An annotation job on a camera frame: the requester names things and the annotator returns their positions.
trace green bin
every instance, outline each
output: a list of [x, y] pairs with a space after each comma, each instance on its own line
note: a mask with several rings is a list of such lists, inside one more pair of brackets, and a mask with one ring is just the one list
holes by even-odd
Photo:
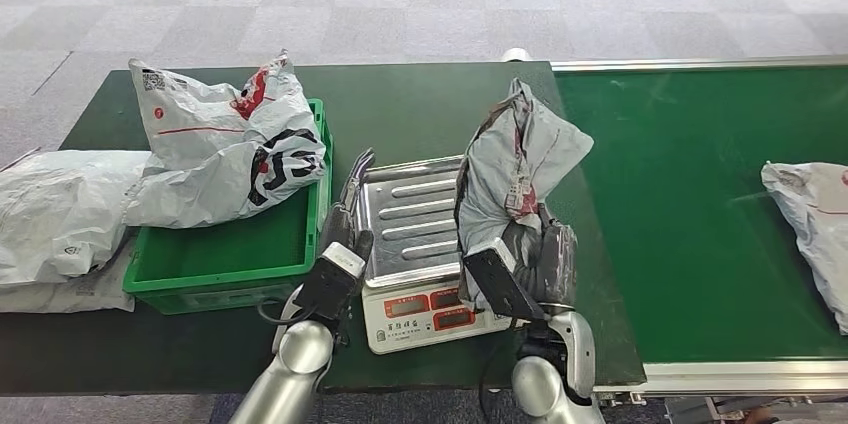
[[145, 227], [124, 276], [124, 291], [162, 314], [252, 306], [288, 297], [315, 260], [330, 206], [333, 140], [324, 104], [310, 99], [327, 153], [320, 181], [248, 219], [196, 229]]

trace green tabletop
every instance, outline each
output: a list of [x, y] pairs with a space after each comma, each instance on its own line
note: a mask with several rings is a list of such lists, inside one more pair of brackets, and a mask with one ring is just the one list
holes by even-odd
[[[241, 86], [253, 69], [182, 71], [208, 83]], [[462, 153], [488, 109], [518, 76], [562, 112], [547, 63], [316, 66], [297, 69], [321, 98], [335, 137], [334, 192], [356, 155], [371, 146], [377, 164]], [[112, 72], [62, 145], [66, 149], [147, 149], [127, 71]], [[549, 204], [580, 239], [579, 310], [595, 332], [599, 385], [644, 382], [641, 361], [578, 168]], [[377, 356], [367, 347], [359, 300], [350, 346], [336, 356], [329, 391], [473, 387], [489, 350], [506, 333]], [[162, 316], [139, 302], [133, 314], [0, 315], [0, 393], [243, 392], [271, 358], [274, 328], [251, 308]], [[507, 386], [511, 346], [489, 373]]]
[[569, 71], [583, 161], [645, 362], [848, 358], [767, 160], [848, 164], [848, 66]]

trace floor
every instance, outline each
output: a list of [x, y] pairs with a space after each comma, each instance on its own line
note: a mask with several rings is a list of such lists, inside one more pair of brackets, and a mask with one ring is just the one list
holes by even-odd
[[[130, 57], [246, 66], [286, 47], [301, 65], [491, 61], [516, 46], [558, 61], [799, 56], [848, 54], [846, 29], [848, 0], [0, 0], [0, 167], [56, 148]], [[431, 422], [475, 422], [474, 399], [328, 397], [313, 422], [416, 422], [414, 409], [434, 408]], [[517, 419], [508, 396], [496, 399], [498, 422]], [[237, 401], [0, 398], [0, 424], [226, 422]], [[610, 422], [662, 421], [656, 403], [609, 412]]]

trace plastic mailer bag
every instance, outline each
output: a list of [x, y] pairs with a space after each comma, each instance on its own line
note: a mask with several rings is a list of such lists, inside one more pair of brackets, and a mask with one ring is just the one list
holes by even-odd
[[[514, 79], [509, 96], [483, 122], [465, 152], [457, 183], [461, 249], [501, 238], [517, 270], [531, 266], [542, 248], [539, 205], [593, 144], [534, 97], [530, 86]], [[563, 246], [573, 246], [570, 229], [563, 235]], [[475, 310], [488, 309], [470, 273], [463, 272], [460, 297]]]
[[795, 229], [798, 249], [840, 333], [848, 335], [848, 167], [768, 163], [761, 177]]
[[324, 143], [286, 54], [239, 91], [129, 63], [153, 156], [128, 193], [132, 226], [250, 217], [325, 172]]
[[123, 290], [133, 246], [127, 243], [102, 268], [68, 282], [38, 282], [0, 289], [0, 312], [70, 313], [99, 309], [135, 310], [135, 299]]
[[36, 154], [0, 172], [0, 287], [65, 282], [118, 248], [146, 151]]

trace qr code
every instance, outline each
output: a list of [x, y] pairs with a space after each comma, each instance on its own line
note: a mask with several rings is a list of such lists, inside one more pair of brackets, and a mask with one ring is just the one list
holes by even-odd
[[141, 82], [144, 84], [145, 91], [161, 91], [165, 89], [165, 76], [163, 76], [160, 72], [152, 71], [150, 69], [142, 69]]

